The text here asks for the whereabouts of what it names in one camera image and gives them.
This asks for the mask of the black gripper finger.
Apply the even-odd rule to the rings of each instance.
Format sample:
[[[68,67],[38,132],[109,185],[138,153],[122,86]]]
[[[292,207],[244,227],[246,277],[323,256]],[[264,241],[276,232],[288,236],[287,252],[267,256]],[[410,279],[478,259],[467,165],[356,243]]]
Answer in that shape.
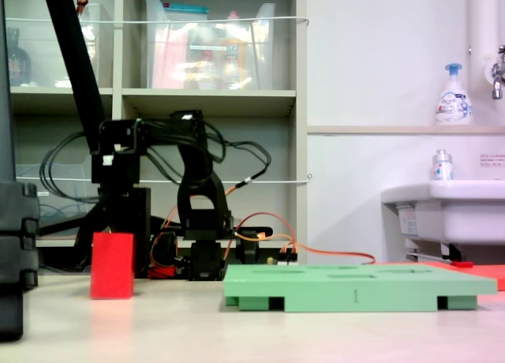
[[[98,189],[98,194],[98,202],[83,218],[77,233],[77,266],[79,268],[86,267],[91,261],[93,234],[107,228],[107,195],[103,189]]]
[[[137,187],[133,189],[133,215],[135,236],[134,272],[136,277],[144,277],[148,265],[148,246],[151,237],[151,190]]]

